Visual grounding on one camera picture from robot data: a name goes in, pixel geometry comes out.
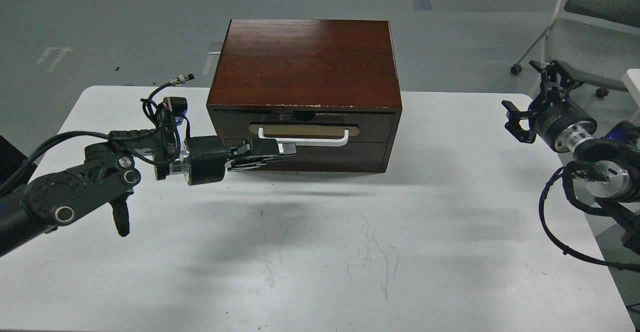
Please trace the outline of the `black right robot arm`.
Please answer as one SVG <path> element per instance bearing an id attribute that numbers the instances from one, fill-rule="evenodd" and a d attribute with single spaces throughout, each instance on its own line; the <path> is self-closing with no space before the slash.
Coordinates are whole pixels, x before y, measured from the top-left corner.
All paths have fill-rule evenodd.
<path id="1" fill-rule="evenodd" d="M 539 137 L 554 152 L 572 154 L 574 160 L 560 173 L 567 200 L 586 214 L 613 218 L 624 229 L 622 245 L 638 253 L 639 216 L 625 204 L 639 201 L 639 128 L 622 121 L 604 137 L 594 137 L 596 120 L 570 99 L 582 81 L 555 60 L 530 65 L 541 77 L 539 93 L 525 111 L 502 101 L 505 129 L 520 143 Z"/>

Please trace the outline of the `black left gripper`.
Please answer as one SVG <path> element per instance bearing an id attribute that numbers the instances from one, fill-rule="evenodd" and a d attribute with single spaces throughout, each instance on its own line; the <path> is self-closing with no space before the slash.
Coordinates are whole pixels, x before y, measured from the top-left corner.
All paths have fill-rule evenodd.
<path id="1" fill-rule="evenodd" d="M 276 139 L 245 139 L 230 149 L 218 136 L 186 138 L 188 186 L 221 182 L 226 171 L 246 171 L 276 163 L 297 154 L 293 142 Z"/>

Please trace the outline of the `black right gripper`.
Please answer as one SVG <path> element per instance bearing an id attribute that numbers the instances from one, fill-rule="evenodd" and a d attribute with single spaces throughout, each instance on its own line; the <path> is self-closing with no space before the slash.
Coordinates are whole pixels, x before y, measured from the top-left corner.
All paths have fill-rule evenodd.
<path id="1" fill-rule="evenodd" d="M 584 82 L 574 78 L 557 60 L 551 63 L 530 60 L 529 65 L 541 75 L 539 93 L 532 103 L 550 106 L 540 113 L 530 109 L 520 111 L 511 101 L 502 100 L 507 118 L 505 129 L 519 143 L 532 145 L 538 134 L 554 152 L 573 152 L 577 144 L 569 141 L 570 136 L 592 135 L 597 130 L 596 120 L 569 99 L 570 93 Z M 522 120 L 535 120 L 534 129 L 523 129 Z"/>

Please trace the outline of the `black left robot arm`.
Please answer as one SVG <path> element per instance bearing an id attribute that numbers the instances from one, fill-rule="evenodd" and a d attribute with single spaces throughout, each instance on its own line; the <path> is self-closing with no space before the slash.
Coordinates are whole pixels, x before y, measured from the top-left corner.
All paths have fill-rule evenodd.
<path id="1" fill-rule="evenodd" d="M 188 103 L 183 97 L 154 97 L 163 89 L 192 81 L 180 75 L 158 86 L 141 100 L 142 111 L 153 129 L 112 130 L 107 134 L 74 130 L 42 143 L 1 185 L 1 255 L 41 236 L 80 220 L 108 204 L 119 236 L 130 234 L 127 199 L 142 180 L 135 158 L 154 167 L 156 180 L 182 174 L 188 186 L 217 183 L 228 171 L 253 170 L 297 153 L 294 142 L 249 138 L 226 146 L 218 136 L 179 136 L 186 122 Z M 71 138 L 99 138 L 84 148 L 82 164 L 41 175 L 22 184 L 29 165 L 48 150 Z"/>

